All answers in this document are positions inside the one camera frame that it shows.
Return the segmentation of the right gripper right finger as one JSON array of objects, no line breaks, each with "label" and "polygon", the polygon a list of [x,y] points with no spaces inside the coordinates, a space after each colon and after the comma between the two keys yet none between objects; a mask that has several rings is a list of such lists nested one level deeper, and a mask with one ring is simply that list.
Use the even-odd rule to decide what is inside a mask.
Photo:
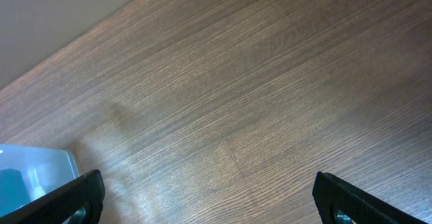
[{"label": "right gripper right finger", "polygon": [[331,173],[317,173],[312,195],[326,224],[425,224]]}]

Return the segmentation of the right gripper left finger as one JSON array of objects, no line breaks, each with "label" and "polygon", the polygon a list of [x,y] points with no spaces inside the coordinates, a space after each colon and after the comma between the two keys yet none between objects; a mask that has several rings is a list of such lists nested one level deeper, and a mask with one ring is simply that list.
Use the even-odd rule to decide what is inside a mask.
[{"label": "right gripper left finger", "polygon": [[1,217],[12,224],[98,224],[103,210],[105,186],[94,169],[47,195]]}]

